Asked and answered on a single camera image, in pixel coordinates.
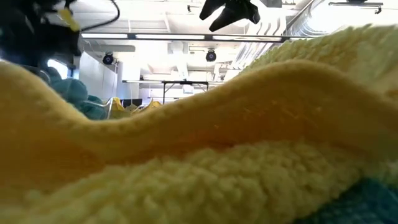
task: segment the dome camera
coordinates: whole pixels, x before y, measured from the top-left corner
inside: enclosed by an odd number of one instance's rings
[[[114,62],[114,57],[112,52],[106,52],[104,58],[102,58],[102,62],[105,65],[112,65]]]
[[[209,50],[207,51],[206,54],[206,61],[208,62],[214,62],[217,58],[216,52],[214,50]]]

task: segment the yellow towel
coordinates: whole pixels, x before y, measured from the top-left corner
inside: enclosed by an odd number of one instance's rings
[[[109,121],[1,62],[0,223],[290,223],[361,177],[396,184],[397,39],[366,26],[298,40]]]

